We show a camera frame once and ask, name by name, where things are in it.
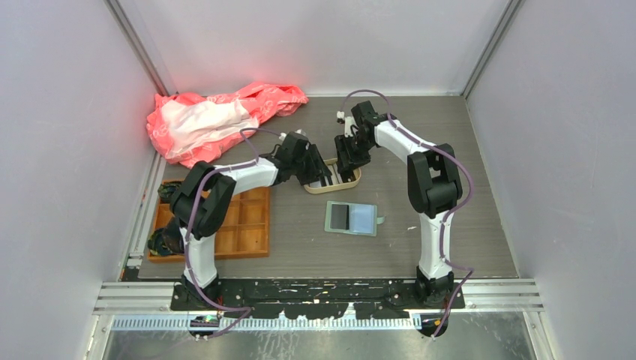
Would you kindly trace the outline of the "beige oval card tray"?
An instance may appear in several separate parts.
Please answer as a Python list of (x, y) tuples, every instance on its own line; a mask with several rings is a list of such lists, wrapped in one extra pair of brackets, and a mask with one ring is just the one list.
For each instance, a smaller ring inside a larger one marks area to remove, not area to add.
[(336, 158), (325, 160), (325, 165), (330, 170), (331, 175), (323, 178), (322, 180), (306, 184), (304, 189), (309, 194), (325, 194), (354, 188), (362, 178), (361, 168), (354, 169), (349, 178), (343, 178), (338, 173)]

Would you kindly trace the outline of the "green leather card holder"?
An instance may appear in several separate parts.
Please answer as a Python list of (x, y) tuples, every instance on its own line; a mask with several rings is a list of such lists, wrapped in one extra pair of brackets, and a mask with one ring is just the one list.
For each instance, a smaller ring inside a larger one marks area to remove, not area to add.
[[(329, 226), (331, 204), (341, 203), (349, 206), (349, 229), (333, 230)], [(385, 222), (384, 216), (379, 216), (376, 205), (352, 202), (328, 201), (325, 210), (324, 230), (327, 233), (340, 233), (354, 236), (376, 236), (377, 227)]]

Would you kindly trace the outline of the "orange compartment organizer box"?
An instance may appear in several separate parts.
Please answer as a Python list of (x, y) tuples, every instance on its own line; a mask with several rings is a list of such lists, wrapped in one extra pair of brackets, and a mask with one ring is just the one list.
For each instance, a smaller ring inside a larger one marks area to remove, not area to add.
[[(268, 257), (270, 227), (270, 192), (268, 187), (258, 187), (232, 198), (222, 227), (215, 237), (216, 260), (234, 260)], [(154, 216), (151, 234), (165, 227), (173, 217), (169, 203), (160, 203)], [(182, 263), (184, 256), (154, 256), (146, 242), (146, 255), (152, 263)]]

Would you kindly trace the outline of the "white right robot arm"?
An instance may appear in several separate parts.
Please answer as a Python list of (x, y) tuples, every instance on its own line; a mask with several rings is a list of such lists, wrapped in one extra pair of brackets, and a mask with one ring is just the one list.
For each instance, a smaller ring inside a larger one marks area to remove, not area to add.
[(369, 101), (356, 104), (350, 115), (337, 112), (336, 121), (343, 125), (343, 134), (334, 139), (336, 169), (342, 179), (370, 163), (373, 147), (390, 151), (406, 164), (409, 203), (421, 222), (415, 298), (424, 307), (435, 308), (452, 293), (455, 280), (444, 255), (450, 232), (443, 229), (463, 196), (453, 148), (416, 136), (391, 115), (379, 114)]

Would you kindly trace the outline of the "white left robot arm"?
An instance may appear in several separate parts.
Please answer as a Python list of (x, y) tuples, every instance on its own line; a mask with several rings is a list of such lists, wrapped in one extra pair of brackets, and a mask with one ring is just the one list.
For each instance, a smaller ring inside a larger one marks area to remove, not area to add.
[(296, 178), (301, 185), (332, 175), (319, 149), (303, 134), (286, 133), (270, 152), (224, 166), (197, 162), (172, 195), (170, 209), (179, 222), (184, 248), (184, 286), (202, 310), (216, 305), (220, 284), (215, 265), (215, 237), (234, 196), (270, 188)]

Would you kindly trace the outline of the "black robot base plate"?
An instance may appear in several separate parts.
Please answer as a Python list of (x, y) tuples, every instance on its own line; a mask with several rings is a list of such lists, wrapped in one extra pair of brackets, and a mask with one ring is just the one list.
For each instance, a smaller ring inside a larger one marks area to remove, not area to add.
[(357, 320), (401, 319), (410, 311), (440, 310), (447, 297), (423, 300), (413, 279), (222, 279), (206, 295), (231, 308), (237, 318), (243, 307), (254, 319), (339, 319), (352, 308)]

